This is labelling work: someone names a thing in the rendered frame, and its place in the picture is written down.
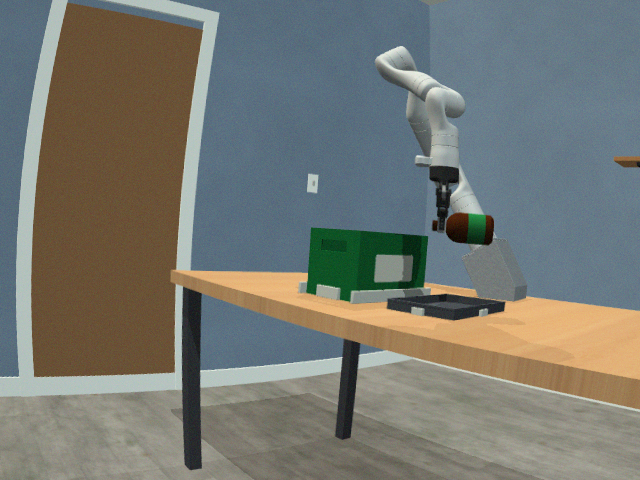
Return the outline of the brown bottle with green label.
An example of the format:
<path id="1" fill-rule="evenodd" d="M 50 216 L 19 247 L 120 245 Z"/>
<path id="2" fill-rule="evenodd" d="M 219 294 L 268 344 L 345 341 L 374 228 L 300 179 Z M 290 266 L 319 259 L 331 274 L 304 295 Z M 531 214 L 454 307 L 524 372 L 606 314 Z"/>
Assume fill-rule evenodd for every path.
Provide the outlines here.
<path id="1" fill-rule="evenodd" d="M 489 245 L 494 233 L 491 215 L 454 213 L 446 222 L 446 234 L 456 243 Z"/>

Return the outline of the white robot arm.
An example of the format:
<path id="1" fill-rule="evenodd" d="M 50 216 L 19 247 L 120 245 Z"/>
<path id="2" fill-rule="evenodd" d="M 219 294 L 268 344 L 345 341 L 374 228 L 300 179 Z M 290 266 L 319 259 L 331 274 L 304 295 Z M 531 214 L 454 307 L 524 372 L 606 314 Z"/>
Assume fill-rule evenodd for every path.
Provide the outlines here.
<path id="1" fill-rule="evenodd" d="M 463 97 L 429 75 L 418 72 L 412 56 L 403 46 L 378 56 L 375 65 L 386 81 L 409 90 L 406 116 L 424 154 L 415 157 L 415 164 L 428 168 L 458 168 L 459 181 L 449 183 L 449 187 L 459 184 L 450 197 L 453 213 L 484 215 L 459 163 L 458 129 L 447 120 L 447 117 L 458 118 L 464 113 Z"/>

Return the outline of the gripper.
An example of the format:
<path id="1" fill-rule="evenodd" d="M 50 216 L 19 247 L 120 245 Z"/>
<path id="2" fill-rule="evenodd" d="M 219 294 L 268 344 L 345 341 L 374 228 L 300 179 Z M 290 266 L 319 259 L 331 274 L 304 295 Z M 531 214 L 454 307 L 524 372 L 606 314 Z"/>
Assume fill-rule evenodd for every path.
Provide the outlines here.
<path id="1" fill-rule="evenodd" d="M 437 179 L 438 178 L 438 179 Z M 439 188 L 436 188 L 436 207 L 438 224 L 437 232 L 446 232 L 446 222 L 448 215 L 448 208 L 450 207 L 451 190 L 448 188 L 450 183 L 457 183 L 459 181 L 459 169 L 449 166 L 430 166 L 429 179 L 434 182 L 439 182 Z M 436 181 L 437 180 L 437 181 Z M 438 201 L 439 195 L 439 201 Z M 442 209 L 445 208 L 445 209 Z"/>

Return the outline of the green divided crate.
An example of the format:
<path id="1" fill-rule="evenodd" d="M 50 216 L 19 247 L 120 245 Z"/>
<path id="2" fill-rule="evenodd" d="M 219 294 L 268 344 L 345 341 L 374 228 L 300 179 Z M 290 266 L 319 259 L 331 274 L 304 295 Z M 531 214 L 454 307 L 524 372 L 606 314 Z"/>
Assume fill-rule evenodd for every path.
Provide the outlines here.
<path id="1" fill-rule="evenodd" d="M 311 228 L 308 294 L 317 284 L 351 291 L 424 288 L 428 236 Z"/>

